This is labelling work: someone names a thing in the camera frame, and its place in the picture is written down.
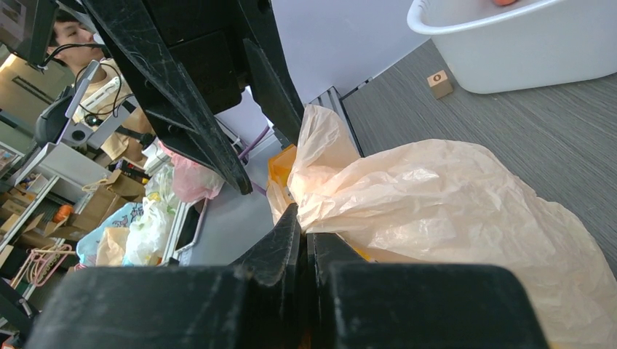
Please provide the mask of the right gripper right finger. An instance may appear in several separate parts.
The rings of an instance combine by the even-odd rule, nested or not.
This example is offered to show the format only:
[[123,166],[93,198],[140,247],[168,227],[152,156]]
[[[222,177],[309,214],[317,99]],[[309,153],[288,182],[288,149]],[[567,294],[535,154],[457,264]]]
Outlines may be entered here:
[[314,348],[547,348],[527,292],[495,265],[368,262],[307,237]]

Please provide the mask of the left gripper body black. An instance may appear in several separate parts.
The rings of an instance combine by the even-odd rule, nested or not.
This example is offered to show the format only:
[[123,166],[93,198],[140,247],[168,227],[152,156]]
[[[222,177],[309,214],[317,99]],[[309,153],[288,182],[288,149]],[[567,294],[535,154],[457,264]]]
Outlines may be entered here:
[[240,104],[248,63],[237,1],[144,2],[164,43],[214,114]]

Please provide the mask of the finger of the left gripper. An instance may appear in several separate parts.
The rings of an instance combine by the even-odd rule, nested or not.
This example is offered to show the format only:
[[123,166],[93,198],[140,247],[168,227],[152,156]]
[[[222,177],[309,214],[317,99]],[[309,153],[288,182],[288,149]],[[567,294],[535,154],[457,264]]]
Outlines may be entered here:
[[142,1],[84,1],[158,138],[170,150],[214,170],[242,195],[253,187],[238,154],[177,62]]
[[290,77],[270,1],[238,1],[253,99],[289,143],[296,145],[303,103]]

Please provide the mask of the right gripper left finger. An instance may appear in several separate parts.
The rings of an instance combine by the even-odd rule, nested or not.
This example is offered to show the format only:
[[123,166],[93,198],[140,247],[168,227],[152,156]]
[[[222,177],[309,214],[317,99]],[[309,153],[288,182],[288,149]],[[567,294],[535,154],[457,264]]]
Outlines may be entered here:
[[296,348],[297,206],[223,266],[88,268],[64,280],[27,348]]

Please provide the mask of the translucent plastic bag banana print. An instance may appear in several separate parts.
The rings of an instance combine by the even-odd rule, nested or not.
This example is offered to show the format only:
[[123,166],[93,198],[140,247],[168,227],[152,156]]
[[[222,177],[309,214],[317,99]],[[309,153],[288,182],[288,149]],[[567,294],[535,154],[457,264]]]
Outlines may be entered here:
[[509,269],[553,348],[616,346],[616,279],[595,239],[487,148],[429,139],[361,157],[339,115],[304,111],[298,145],[268,160],[274,220],[339,235],[371,262]]

